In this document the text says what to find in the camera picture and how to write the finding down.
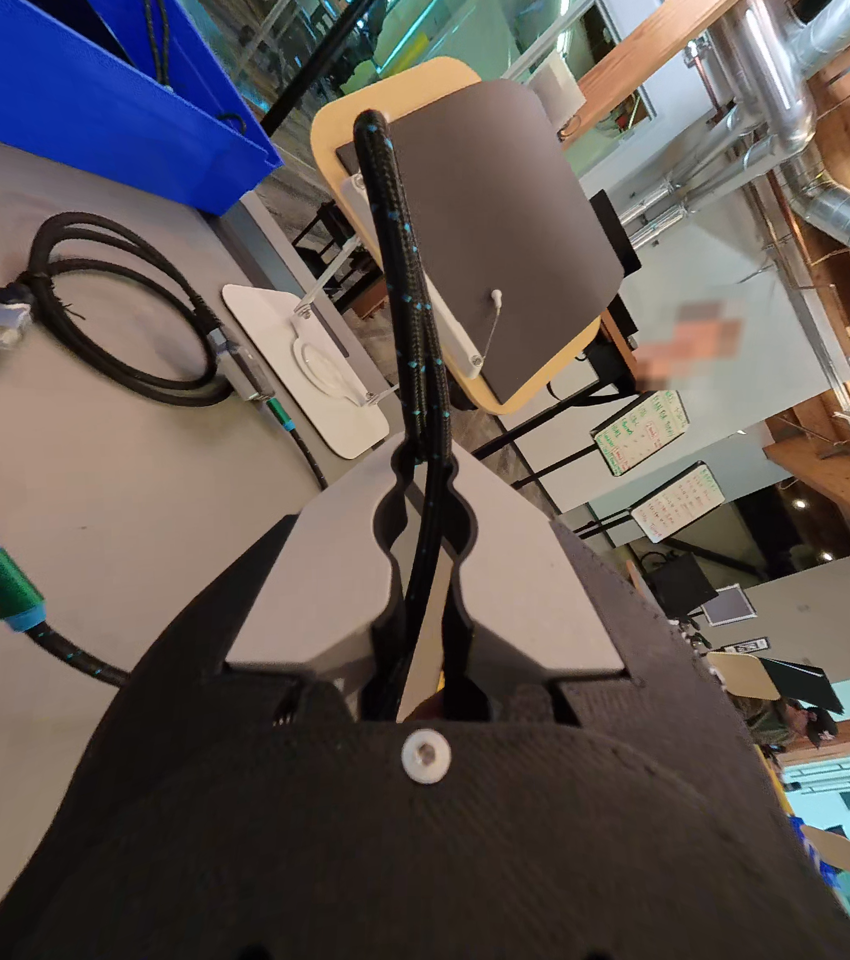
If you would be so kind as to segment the whiteboard on stand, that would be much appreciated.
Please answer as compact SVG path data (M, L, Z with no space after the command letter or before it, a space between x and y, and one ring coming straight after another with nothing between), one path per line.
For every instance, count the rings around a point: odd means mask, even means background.
M698 461L644 497L628 514L651 543L659 544L725 503L715 474L706 462Z

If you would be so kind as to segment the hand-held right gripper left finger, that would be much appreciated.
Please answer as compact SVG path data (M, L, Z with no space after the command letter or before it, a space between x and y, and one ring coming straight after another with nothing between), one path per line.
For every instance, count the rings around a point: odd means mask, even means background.
M254 668L334 684L375 671L372 625L392 598L389 550L373 531L396 487L396 446L368 453L299 513L227 656Z

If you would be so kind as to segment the blue plastic bin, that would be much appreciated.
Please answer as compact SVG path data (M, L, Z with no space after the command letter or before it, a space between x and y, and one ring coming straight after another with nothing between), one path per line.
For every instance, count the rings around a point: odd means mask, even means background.
M283 165L182 2L0 1L0 143L213 215Z

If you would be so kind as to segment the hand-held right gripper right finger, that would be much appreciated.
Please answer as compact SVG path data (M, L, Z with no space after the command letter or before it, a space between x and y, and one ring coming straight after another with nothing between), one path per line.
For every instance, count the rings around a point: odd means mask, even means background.
M443 500L453 560L442 615L447 684L616 677L623 660L551 522L459 444Z

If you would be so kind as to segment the silver ceiling duct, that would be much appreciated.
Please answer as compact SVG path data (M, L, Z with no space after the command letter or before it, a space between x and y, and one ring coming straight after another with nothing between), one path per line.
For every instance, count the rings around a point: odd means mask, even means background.
M807 22L787 2L740 2L728 21L744 72L741 106L769 135L760 172L779 169L792 209L850 248L850 188L824 166L807 86L850 46L850 2L826 2Z

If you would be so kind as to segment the black wood-edged board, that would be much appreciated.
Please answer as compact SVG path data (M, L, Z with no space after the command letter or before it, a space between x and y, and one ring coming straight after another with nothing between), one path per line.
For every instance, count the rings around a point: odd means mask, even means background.
M323 106L318 171L378 266L353 184L353 126L385 117L450 374L480 410L517 412L592 342L623 264L537 96L440 56Z

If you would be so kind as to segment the whiteboard with green notes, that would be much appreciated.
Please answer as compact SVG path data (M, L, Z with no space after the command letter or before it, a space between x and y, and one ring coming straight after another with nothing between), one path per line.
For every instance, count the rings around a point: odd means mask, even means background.
M616 478L682 437L690 426L677 390L649 391L591 431L592 445Z

